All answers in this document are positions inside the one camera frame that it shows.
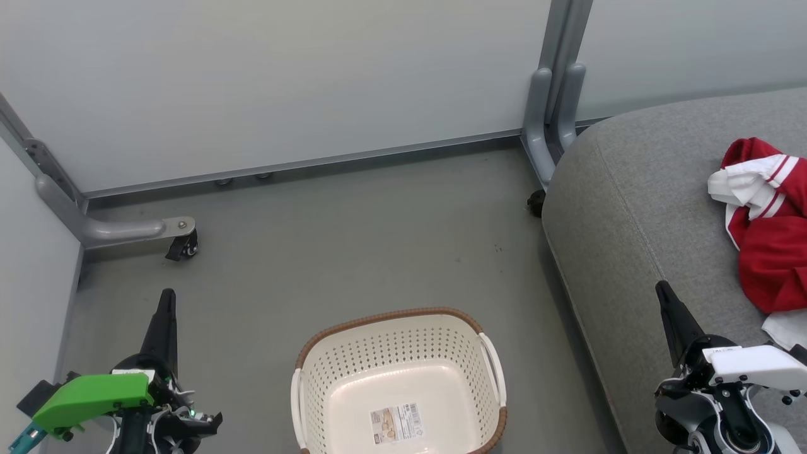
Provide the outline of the white cloth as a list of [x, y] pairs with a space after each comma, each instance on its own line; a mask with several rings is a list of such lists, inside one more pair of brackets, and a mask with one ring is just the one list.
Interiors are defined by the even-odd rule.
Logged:
[[763, 322], [762, 330], [784, 350], [796, 345], [807, 349], [807, 308], [772, 313]]

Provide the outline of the grey partition foot bar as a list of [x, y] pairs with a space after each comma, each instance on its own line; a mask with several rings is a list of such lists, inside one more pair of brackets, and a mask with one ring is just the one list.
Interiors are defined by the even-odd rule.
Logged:
[[81, 212], [46, 173], [35, 178], [38, 197], [86, 249], [192, 235], [196, 222], [190, 216], [141, 221], [99, 221]]

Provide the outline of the paper label sticker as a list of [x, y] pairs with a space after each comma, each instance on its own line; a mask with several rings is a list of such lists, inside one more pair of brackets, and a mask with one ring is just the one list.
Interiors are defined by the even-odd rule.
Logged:
[[369, 413], [375, 446], [411, 441], [426, 436], [417, 403], [389, 406]]

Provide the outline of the red garment with white collar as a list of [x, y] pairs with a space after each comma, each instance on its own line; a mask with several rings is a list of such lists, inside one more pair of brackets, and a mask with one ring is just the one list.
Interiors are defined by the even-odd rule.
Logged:
[[766, 314], [807, 308], [807, 158], [757, 137], [735, 141], [708, 193], [724, 204], [741, 288]]

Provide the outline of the cream perforated laundry basket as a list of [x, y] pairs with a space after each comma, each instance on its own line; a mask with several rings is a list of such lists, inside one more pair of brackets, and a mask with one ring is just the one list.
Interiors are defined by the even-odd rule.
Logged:
[[[508, 419], [496, 348], [455, 308], [361, 317], [315, 334], [295, 362], [299, 454], [492, 454]], [[374, 445], [369, 413], [417, 403], [426, 436]]]

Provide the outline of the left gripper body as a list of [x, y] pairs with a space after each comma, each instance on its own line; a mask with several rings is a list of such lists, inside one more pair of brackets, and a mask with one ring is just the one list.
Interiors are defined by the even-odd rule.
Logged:
[[179, 384], [173, 361], [155, 354], [133, 354], [112, 373], [147, 374], [152, 402], [142, 400], [115, 412], [110, 454], [194, 454], [203, 439], [218, 434], [224, 416], [194, 408], [193, 391]]

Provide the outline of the grey partition bottom rail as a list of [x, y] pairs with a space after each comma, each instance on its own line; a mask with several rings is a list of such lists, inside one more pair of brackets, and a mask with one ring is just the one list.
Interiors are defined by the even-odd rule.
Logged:
[[116, 197], [141, 192], [153, 192], [154, 190], [179, 189], [179, 187], [193, 187], [194, 185], [207, 183], [214, 184], [220, 179], [254, 177], [259, 175], [259, 173], [293, 172], [294, 170], [299, 169], [351, 163], [352, 161], [363, 159], [384, 158], [402, 153], [418, 153], [432, 149], [464, 146], [465, 144], [487, 143], [495, 140], [508, 140], [511, 137], [519, 137], [519, 135], [521, 135], [521, 129], [511, 129], [506, 131], [478, 134], [470, 137], [459, 137], [450, 140], [412, 144], [411, 146], [398, 146], [374, 151], [346, 153], [334, 157], [306, 159], [303, 161], [295, 161], [294, 163], [282, 163], [272, 166], [259, 166], [254, 168], [233, 170], [232, 172], [205, 173], [205, 175], [166, 179], [152, 183], [127, 185], [123, 187], [116, 187], [115, 189], [92, 190], [92, 192], [85, 192], [84, 198], [102, 199], [106, 197]]

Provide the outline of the grey fabric sofa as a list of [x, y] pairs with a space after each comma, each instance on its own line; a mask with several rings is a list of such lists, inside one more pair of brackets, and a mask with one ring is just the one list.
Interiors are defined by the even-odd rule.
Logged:
[[629, 454], [673, 450], [654, 424], [653, 393], [673, 374], [658, 281], [708, 334], [743, 347], [769, 341], [741, 290], [724, 204], [707, 190], [745, 137], [807, 158], [807, 87], [613, 116], [579, 135], [554, 170], [543, 229]]

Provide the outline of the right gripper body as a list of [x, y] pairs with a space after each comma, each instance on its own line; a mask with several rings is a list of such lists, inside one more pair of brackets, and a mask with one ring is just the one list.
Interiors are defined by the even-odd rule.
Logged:
[[[655, 391], [655, 426], [675, 451], [689, 454], [802, 454], [793, 435], [767, 422], [754, 406], [764, 386], [734, 383], [710, 385], [712, 367], [703, 350], [741, 347], [709, 335], [695, 340], [676, 367], [677, 376], [663, 380]], [[781, 393], [784, 405], [801, 399], [799, 390]]]

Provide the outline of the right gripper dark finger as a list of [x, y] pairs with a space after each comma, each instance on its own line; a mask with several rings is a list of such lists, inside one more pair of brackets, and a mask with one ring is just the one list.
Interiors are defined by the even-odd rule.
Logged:
[[668, 281], [659, 282], [659, 306], [669, 353], [686, 353], [704, 331]]
[[680, 364], [680, 359], [688, 347], [688, 328], [685, 316], [686, 306], [675, 294], [668, 281], [658, 281], [655, 285], [660, 315], [664, 327], [666, 342], [673, 367]]

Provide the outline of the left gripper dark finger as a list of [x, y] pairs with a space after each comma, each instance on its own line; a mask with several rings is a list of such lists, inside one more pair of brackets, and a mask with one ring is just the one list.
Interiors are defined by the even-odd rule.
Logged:
[[169, 289], [162, 290], [158, 308], [144, 337], [139, 359], [156, 370], [169, 370]]
[[163, 358], [171, 373], [178, 373], [178, 321], [176, 293], [165, 288], [161, 293], [161, 314], [164, 316]]

